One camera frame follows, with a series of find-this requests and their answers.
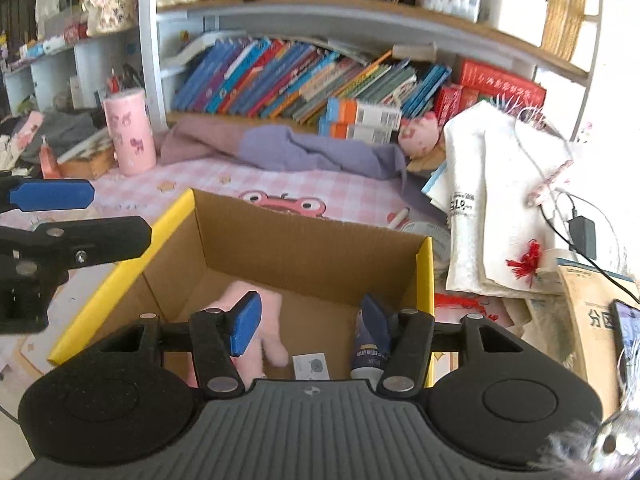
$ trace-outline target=open box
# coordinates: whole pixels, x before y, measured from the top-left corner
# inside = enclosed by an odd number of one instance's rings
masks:
[[[152,243],[121,262],[57,341],[61,364],[85,346],[154,312],[185,321],[242,279],[282,294],[280,338],[289,354],[324,352],[330,377],[350,376],[360,300],[371,292],[393,308],[433,313],[431,239],[362,224],[283,214],[187,190],[153,225]],[[167,356],[185,377],[189,356]],[[292,379],[293,367],[271,367]]]

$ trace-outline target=orange glue bottle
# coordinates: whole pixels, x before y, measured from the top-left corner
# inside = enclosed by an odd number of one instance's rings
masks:
[[[62,178],[56,157],[51,151],[51,147],[47,144],[47,139],[42,136],[42,146],[40,147],[40,168],[44,178]]]

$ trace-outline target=pink case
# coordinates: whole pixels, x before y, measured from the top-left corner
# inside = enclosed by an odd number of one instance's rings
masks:
[[[125,90],[106,98],[102,105],[122,174],[135,175],[154,167],[156,147],[146,116],[145,91]]]

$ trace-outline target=charger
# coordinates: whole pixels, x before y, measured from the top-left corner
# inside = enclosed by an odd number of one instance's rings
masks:
[[[585,216],[574,216],[567,223],[575,251],[591,260],[597,260],[596,224],[593,220]]]

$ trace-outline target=pink plush toy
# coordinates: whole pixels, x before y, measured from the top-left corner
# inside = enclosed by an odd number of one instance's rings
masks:
[[[280,306],[282,296],[277,292],[272,292],[260,286],[251,285],[246,282],[233,282],[226,288],[222,298],[214,301],[206,308],[221,308],[228,312],[240,299],[249,291],[254,290],[260,294],[262,301],[262,317],[260,325],[255,331],[249,346],[244,354],[237,358],[231,358],[238,369],[244,386],[247,388],[254,379],[263,378],[262,370],[262,348],[269,362],[274,366],[284,367],[289,363],[289,354],[280,342]],[[192,388],[198,386],[196,381],[193,362],[189,361],[189,372],[187,384]]]
[[[433,112],[424,117],[402,120],[398,144],[411,160],[427,155],[438,143],[440,129],[438,119]]]

